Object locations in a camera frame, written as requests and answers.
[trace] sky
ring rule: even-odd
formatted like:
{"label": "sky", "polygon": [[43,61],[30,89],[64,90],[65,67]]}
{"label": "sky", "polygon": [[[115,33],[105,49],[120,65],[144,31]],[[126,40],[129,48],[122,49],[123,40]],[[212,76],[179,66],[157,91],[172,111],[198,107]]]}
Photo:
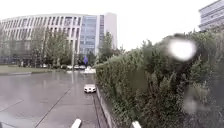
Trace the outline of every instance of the sky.
{"label": "sky", "polygon": [[1,0],[0,19],[49,13],[117,14],[118,46],[126,50],[199,30],[199,9],[215,0]]}

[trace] grass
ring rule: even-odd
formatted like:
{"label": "grass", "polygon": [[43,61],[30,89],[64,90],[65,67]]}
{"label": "grass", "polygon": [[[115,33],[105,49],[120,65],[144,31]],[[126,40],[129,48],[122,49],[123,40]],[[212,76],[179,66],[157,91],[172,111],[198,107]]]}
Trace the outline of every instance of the grass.
{"label": "grass", "polygon": [[0,73],[23,73],[23,72],[47,72],[52,71],[51,69],[41,68],[22,68],[16,66],[0,66]]}

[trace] building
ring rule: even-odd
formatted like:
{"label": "building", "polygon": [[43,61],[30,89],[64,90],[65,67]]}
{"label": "building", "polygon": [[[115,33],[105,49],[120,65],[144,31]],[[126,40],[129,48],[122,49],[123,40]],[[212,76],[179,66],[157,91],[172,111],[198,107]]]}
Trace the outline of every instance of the building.
{"label": "building", "polygon": [[113,13],[105,15],[84,14],[45,14],[8,18],[0,21],[7,37],[14,36],[16,41],[22,40],[25,33],[25,49],[30,48],[31,34],[37,26],[49,28],[52,32],[63,30],[67,33],[67,41],[73,46],[75,53],[98,53],[104,34],[108,31],[113,36],[113,48],[117,47],[117,16]]}
{"label": "building", "polygon": [[215,1],[199,10],[201,31],[224,23],[224,0]]}

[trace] pole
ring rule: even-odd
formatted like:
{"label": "pole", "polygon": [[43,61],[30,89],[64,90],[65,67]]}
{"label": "pole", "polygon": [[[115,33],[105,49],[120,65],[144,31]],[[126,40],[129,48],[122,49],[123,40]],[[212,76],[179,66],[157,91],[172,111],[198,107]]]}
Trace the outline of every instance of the pole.
{"label": "pole", "polygon": [[72,42],[72,71],[74,70],[74,61],[75,61],[75,43]]}

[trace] wet road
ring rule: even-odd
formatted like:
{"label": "wet road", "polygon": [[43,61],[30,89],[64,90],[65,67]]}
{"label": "wet road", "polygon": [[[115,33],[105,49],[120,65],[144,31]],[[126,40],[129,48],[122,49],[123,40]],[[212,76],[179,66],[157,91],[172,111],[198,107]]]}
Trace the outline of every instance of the wet road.
{"label": "wet road", "polygon": [[3,128],[106,128],[96,94],[85,94],[78,72],[0,76]]}

